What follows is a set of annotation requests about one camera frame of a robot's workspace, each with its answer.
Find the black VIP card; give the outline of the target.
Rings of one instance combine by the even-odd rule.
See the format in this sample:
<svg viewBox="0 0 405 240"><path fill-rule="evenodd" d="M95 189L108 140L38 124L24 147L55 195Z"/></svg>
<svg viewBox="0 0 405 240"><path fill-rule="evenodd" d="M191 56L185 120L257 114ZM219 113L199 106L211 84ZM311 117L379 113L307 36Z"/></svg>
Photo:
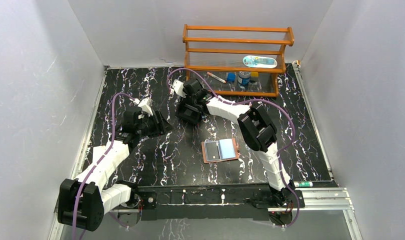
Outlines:
<svg viewBox="0 0 405 240"><path fill-rule="evenodd" d="M207 162L219 161L221 159L218 141L205 141L204 149Z"/></svg>

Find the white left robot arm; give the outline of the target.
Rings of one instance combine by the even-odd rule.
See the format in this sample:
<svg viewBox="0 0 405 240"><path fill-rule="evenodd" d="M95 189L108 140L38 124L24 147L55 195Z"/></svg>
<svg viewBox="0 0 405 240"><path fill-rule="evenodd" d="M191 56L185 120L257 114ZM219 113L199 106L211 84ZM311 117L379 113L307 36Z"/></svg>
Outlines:
<svg viewBox="0 0 405 240"><path fill-rule="evenodd" d="M93 154L100 156L95 156L92 164L74 179L66 178L61 183L57 221L93 232L114 208L122 204L127 208L138 206L142 200L137 184L119 180L104 187L141 139L166 135L172 128L159 110L148 113L132 107L124 112L115 125L114 140L94 147Z"/></svg>

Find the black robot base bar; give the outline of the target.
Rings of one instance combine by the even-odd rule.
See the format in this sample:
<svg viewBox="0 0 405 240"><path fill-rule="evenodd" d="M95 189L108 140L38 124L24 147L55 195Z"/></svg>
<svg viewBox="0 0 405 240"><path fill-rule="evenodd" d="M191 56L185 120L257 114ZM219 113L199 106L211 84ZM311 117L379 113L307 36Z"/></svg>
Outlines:
<svg viewBox="0 0 405 240"><path fill-rule="evenodd" d="M278 191L268 183L139 186L130 206L112 214L137 214L142 221L164 219L252 219L288 224L306 206L301 190Z"/></svg>

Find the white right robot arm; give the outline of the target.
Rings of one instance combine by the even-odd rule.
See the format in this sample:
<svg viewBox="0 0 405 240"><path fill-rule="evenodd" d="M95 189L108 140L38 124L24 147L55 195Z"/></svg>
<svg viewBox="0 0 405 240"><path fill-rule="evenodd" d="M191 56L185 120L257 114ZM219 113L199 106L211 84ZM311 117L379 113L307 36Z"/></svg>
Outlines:
<svg viewBox="0 0 405 240"><path fill-rule="evenodd" d="M176 116L193 125L200 121L203 114L222 117L237 124L246 146L263 163L268 184L275 190L272 193L273 203L278 207L285 207L292 200L290 191L295 190L295 185L278 155L278 130L260 102L269 103L263 99L238 103L213 96L203 89L182 98L177 106Z"/></svg>

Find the brown leather card holder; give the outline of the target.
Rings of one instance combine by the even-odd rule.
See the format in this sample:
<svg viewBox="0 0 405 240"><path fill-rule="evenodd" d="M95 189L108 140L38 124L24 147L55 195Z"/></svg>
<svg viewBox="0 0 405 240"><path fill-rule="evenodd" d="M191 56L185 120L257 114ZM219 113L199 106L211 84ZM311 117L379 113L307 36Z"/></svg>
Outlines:
<svg viewBox="0 0 405 240"><path fill-rule="evenodd" d="M239 146L238 146L235 138L225 138L225 139L211 140L211 141L205 141L205 142L212 142L212 141L218 141L221 159L217 160L217 161L208 162L206 160L206 152L205 152L204 141L203 141L201 143L201 148L202 148L202 154L203 154L203 162L205 164L219 163L219 162L225 162L225 161L234 161L234 160L239 159Z"/></svg>

